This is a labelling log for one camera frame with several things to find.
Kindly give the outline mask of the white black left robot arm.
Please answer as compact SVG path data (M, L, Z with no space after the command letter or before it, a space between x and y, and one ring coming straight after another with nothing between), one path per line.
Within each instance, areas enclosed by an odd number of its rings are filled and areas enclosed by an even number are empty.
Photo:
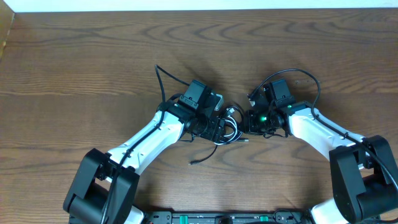
M83 157L63 209L81 223L142 223L144 212L133 205L141 174L185 133L218 142L224 121L213 116L223 97L210 90L164 98L154 117L120 146Z

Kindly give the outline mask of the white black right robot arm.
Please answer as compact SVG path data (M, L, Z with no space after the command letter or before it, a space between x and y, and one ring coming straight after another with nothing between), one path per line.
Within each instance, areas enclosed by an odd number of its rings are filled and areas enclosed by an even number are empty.
M271 135L283 129L329 162L333 197L310 209L313 223L382 223L397 208L397 164L388 141L352 133L289 93L252 93L245 132Z

